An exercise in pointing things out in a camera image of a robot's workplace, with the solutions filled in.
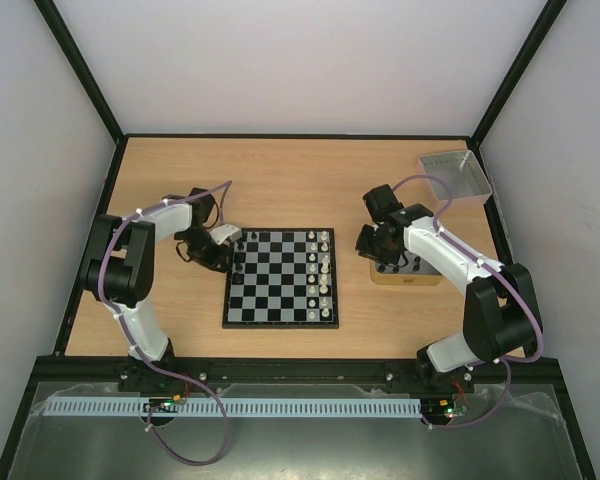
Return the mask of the gold metal tin tray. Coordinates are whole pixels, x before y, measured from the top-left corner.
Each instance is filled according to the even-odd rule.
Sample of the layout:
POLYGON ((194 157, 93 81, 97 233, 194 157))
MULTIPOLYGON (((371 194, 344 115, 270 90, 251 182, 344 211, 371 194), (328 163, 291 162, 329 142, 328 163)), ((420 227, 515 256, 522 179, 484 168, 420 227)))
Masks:
POLYGON ((370 263, 370 278, 378 285, 436 286, 443 276, 420 256, 405 252, 397 264, 370 263))

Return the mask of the black white chess board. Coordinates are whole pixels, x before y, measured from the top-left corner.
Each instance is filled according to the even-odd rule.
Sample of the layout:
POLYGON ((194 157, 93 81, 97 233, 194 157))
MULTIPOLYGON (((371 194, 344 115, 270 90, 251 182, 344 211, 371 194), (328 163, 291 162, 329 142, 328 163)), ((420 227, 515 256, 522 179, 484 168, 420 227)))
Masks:
POLYGON ((337 329, 339 327, 335 231, 332 228, 247 228, 232 245, 225 284, 225 329, 337 329), (309 321, 306 295, 306 233, 330 233, 331 321, 309 321), (246 241, 244 252, 237 243, 246 241), (244 283, 233 285, 234 265, 244 265, 244 283))

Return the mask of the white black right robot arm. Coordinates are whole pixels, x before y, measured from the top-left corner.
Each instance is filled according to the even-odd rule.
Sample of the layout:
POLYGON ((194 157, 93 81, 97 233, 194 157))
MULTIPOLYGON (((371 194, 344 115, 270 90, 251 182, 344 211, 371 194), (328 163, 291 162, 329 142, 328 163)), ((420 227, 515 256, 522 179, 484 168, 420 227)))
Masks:
POLYGON ((528 269, 491 259, 446 229, 421 204, 405 206, 387 184, 363 196, 373 221, 358 236, 359 256, 377 263, 395 263, 409 253, 426 261, 463 295, 462 330, 421 348, 416 355, 416 379, 435 392, 462 367, 511 360, 518 348, 534 347, 536 361, 544 338, 535 288, 528 269))

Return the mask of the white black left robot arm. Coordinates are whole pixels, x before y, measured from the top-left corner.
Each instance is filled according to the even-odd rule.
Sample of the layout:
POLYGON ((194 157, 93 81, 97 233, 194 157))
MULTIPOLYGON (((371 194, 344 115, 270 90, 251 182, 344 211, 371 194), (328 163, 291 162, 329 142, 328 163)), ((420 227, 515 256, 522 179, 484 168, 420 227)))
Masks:
POLYGON ((231 244, 242 230, 224 221, 225 182, 189 195, 167 195, 157 204, 127 216, 102 214, 93 221, 80 266, 80 284, 120 325, 128 355, 160 362, 172 354, 150 299, 156 245, 173 238, 185 248, 184 259, 225 273, 231 244))

